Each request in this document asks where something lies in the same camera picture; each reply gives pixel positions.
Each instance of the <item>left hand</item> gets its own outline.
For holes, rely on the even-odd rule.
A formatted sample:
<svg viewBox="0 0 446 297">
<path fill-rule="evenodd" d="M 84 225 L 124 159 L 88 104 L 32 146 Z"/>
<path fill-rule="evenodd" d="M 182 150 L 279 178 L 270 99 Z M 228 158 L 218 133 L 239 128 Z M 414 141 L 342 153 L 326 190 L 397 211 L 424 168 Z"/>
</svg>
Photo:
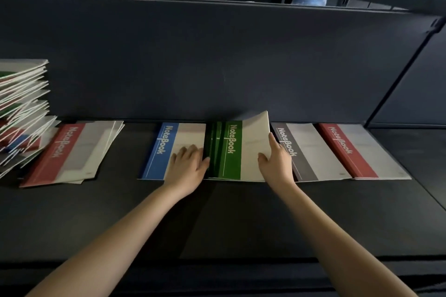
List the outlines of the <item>left hand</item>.
<svg viewBox="0 0 446 297">
<path fill-rule="evenodd" d="M 163 186 L 174 188 L 181 198 L 192 193 L 203 181 L 209 167 L 210 158 L 202 158 L 203 148 L 198 149 L 196 145 L 183 147 L 178 154 L 172 154 Z"/>
</svg>

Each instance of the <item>woman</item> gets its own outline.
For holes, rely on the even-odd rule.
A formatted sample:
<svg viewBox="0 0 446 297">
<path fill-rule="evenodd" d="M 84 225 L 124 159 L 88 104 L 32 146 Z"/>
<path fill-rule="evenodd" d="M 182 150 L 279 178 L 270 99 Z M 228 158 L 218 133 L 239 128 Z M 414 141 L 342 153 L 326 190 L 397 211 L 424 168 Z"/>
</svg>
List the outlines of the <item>woman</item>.
<svg viewBox="0 0 446 297">
<path fill-rule="evenodd" d="M 287 205 L 316 257 L 343 297 L 416 297 L 397 276 L 351 238 L 294 183 L 291 156 L 269 133 L 271 157 L 259 168 Z M 179 200 L 203 180 L 210 159 L 194 145 L 172 154 L 164 184 L 113 227 L 37 285 L 27 297 L 105 297 L 150 234 Z"/>
</svg>

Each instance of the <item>gray partition wall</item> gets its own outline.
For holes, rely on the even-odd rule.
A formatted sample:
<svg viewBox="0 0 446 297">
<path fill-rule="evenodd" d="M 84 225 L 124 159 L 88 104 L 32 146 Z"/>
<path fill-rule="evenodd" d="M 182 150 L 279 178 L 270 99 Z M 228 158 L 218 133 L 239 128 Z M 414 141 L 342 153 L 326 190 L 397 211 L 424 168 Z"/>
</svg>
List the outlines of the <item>gray partition wall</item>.
<svg viewBox="0 0 446 297">
<path fill-rule="evenodd" d="M 415 59 L 371 127 L 446 125 L 446 28 Z"/>
<path fill-rule="evenodd" d="M 188 0 L 0 0 L 0 58 L 47 58 L 61 117 L 364 123 L 437 18 Z"/>
</svg>

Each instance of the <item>person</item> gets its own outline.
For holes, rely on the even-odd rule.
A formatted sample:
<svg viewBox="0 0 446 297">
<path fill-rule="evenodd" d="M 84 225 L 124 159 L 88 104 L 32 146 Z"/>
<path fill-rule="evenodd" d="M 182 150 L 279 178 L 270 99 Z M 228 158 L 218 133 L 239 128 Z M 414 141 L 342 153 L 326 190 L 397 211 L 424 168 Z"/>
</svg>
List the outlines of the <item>person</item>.
<svg viewBox="0 0 446 297">
<path fill-rule="evenodd" d="M 269 134 L 271 157 L 260 171 L 291 211 L 334 288 L 343 297 L 416 294 L 330 219 L 293 179 L 291 156 Z M 164 184 L 29 292 L 28 297 L 108 296 L 164 215 L 203 180 L 209 158 L 194 145 L 173 154 Z"/>
</svg>

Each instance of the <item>hand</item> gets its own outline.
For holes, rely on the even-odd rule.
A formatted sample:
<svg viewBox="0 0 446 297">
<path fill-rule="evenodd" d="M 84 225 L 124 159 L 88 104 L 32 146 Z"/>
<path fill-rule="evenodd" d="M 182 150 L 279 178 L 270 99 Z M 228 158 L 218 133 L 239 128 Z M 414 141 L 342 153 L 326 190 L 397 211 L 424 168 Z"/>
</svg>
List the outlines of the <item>hand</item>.
<svg viewBox="0 0 446 297">
<path fill-rule="evenodd" d="M 196 145 L 181 148 L 177 155 L 172 154 L 163 186 L 174 188 L 181 199 L 192 193 L 203 181 L 209 167 L 210 158 L 202 158 L 203 148 L 197 149 Z"/>
<path fill-rule="evenodd" d="M 271 157 L 259 153 L 259 169 L 269 186 L 279 194 L 283 189 L 296 186 L 293 178 L 293 167 L 291 166 L 291 155 L 276 141 L 274 135 L 269 133 L 269 145 Z"/>
</svg>

